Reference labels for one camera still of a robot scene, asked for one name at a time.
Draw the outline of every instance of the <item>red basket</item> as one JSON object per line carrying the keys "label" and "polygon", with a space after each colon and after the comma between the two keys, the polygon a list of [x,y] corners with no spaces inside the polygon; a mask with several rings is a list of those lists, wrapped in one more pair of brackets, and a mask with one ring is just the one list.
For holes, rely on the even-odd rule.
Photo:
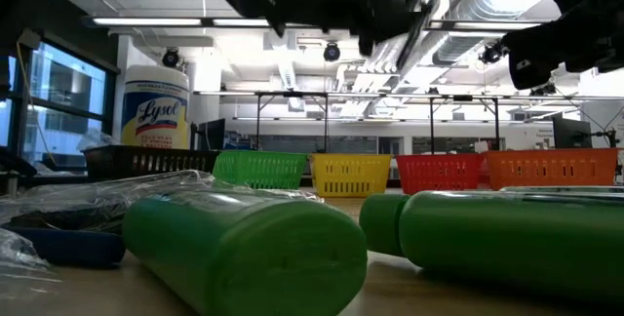
{"label": "red basket", "polygon": [[477,189],[482,160],[481,154],[397,156],[403,192]]}
{"label": "red basket", "polygon": [[491,188],[613,185],[617,148],[489,151]]}

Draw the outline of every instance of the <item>black basket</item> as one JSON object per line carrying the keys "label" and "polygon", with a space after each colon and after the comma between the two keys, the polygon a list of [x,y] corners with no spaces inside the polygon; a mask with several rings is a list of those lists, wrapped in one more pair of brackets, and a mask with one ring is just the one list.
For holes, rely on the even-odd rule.
{"label": "black basket", "polygon": [[118,179],[181,170],[211,173],[219,152],[107,145],[84,154],[89,178]]}

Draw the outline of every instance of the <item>yellow basket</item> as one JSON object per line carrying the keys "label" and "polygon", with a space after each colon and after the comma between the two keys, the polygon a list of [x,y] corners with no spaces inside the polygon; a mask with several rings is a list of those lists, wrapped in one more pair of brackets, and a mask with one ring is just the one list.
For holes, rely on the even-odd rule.
{"label": "yellow basket", "polygon": [[368,197],[386,190],[392,155],[313,154],[312,180],[322,197]]}

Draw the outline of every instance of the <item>wooden table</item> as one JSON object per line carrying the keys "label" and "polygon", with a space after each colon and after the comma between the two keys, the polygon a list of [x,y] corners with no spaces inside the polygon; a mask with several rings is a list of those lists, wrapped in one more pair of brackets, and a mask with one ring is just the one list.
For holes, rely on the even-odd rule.
{"label": "wooden table", "polygon": [[[329,201],[357,217],[362,200]],[[60,283],[46,286],[32,300],[0,299],[2,316],[195,315],[131,255],[120,269],[57,268]],[[475,288],[418,270],[409,261],[369,254],[366,284],[340,316],[403,315],[583,315],[577,305],[518,295],[513,291]]]}

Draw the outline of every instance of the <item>green basket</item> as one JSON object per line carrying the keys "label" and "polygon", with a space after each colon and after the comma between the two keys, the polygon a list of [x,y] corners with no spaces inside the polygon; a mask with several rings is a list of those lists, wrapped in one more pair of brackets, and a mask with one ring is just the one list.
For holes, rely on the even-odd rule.
{"label": "green basket", "polygon": [[216,158],[213,175],[255,189],[299,189],[307,154],[228,150]]}

